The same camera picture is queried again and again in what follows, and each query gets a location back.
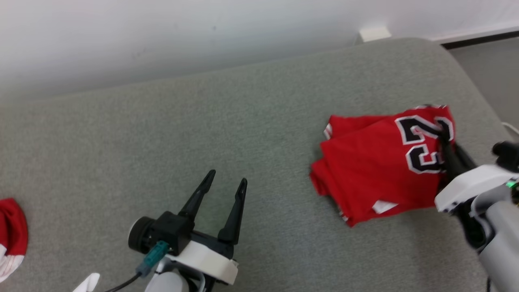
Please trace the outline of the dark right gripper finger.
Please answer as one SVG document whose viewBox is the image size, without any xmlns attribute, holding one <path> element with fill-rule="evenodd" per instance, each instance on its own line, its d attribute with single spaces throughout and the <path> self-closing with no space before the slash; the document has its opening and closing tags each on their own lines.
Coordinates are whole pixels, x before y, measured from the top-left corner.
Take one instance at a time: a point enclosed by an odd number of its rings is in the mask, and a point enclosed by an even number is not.
<svg viewBox="0 0 519 292">
<path fill-rule="evenodd" d="M 469 171 L 469 170 L 477 168 L 477 164 L 473 161 L 471 156 L 458 143 L 454 144 L 454 152 L 455 152 L 456 158 L 460 162 L 461 166 L 463 166 L 465 171 Z"/>
<path fill-rule="evenodd" d="M 450 139 L 450 132 L 448 124 L 442 120 L 436 120 L 441 128 L 439 134 L 439 140 L 441 144 L 441 152 L 444 160 L 444 168 L 447 174 L 448 181 L 454 180 L 454 178 L 458 177 L 462 174 L 462 164 L 459 157 L 456 155 L 456 152 L 453 148 Z"/>
</svg>

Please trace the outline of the red shorts with white stripe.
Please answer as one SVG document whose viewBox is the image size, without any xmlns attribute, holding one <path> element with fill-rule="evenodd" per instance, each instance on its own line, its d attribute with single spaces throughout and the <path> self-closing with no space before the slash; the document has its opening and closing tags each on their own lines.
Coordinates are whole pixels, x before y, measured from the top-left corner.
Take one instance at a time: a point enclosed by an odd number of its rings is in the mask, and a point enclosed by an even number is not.
<svg viewBox="0 0 519 292">
<path fill-rule="evenodd" d="M 19 266 L 27 252 L 28 226 L 24 211 L 13 198 L 0 200 L 0 283 Z"/>
</svg>

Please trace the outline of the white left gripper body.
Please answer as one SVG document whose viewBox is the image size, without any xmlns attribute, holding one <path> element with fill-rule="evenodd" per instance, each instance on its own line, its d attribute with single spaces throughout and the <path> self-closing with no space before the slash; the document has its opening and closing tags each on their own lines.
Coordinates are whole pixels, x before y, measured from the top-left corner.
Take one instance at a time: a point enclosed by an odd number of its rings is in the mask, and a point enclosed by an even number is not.
<svg viewBox="0 0 519 292">
<path fill-rule="evenodd" d="M 234 285 L 238 275 L 238 263 L 234 260 L 235 245 L 233 240 L 222 241 L 193 231 L 191 241 L 179 255 L 165 255 L 164 270 L 184 269 L 192 275 L 197 271 L 219 283 Z"/>
</svg>

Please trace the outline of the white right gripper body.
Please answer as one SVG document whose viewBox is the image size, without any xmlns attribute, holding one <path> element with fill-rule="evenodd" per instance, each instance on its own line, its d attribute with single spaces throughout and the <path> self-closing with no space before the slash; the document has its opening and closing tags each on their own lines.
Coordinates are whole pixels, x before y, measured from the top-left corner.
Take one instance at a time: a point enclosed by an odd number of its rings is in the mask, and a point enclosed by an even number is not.
<svg viewBox="0 0 519 292">
<path fill-rule="evenodd" d="M 519 173 L 496 164 L 481 165 L 455 177 L 437 194 L 434 203 L 440 213 L 450 213 L 460 203 L 516 179 Z"/>
</svg>

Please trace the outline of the white wall socket box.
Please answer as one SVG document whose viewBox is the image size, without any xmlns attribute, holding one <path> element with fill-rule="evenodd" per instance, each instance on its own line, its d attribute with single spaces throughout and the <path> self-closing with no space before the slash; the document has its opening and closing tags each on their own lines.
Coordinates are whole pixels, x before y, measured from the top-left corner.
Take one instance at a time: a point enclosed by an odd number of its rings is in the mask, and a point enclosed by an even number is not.
<svg viewBox="0 0 519 292">
<path fill-rule="evenodd" d="M 362 28 L 358 32 L 358 42 L 360 44 L 365 44 L 373 41 L 380 41 L 383 39 L 390 39 L 391 37 L 392 34 L 387 28 L 387 26 Z"/>
</svg>

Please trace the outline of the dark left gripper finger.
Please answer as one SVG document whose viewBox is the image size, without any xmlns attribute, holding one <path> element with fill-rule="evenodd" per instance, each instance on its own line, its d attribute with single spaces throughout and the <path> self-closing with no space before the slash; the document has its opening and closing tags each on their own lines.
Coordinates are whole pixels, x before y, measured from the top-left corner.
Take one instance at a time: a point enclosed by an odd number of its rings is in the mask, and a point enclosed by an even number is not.
<svg viewBox="0 0 519 292">
<path fill-rule="evenodd" d="M 196 188 L 195 192 L 191 195 L 191 197 L 178 213 L 179 216 L 189 218 L 191 221 L 195 221 L 197 212 L 202 204 L 202 200 L 211 188 L 215 174 L 216 170 L 210 170 L 206 174 L 206 177 L 204 177 L 200 185 L 198 185 Z"/>
<path fill-rule="evenodd" d="M 228 216 L 225 226 L 219 231 L 218 240 L 220 242 L 226 243 L 228 245 L 238 244 L 247 188 L 248 181 L 246 178 L 243 178 L 235 194 L 235 203 Z"/>
</svg>

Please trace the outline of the red basketball jersey number 23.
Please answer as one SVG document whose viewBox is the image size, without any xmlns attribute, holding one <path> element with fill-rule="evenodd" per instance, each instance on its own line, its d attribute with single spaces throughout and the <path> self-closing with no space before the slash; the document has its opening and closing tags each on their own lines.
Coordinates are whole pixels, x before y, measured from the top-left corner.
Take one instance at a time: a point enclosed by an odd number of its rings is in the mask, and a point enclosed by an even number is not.
<svg viewBox="0 0 519 292">
<path fill-rule="evenodd" d="M 350 227 L 374 218 L 435 207 L 446 182 L 440 135 L 455 142 L 447 105 L 394 115 L 332 115 L 321 159 L 311 165 L 317 194 L 329 196 Z"/>
</svg>

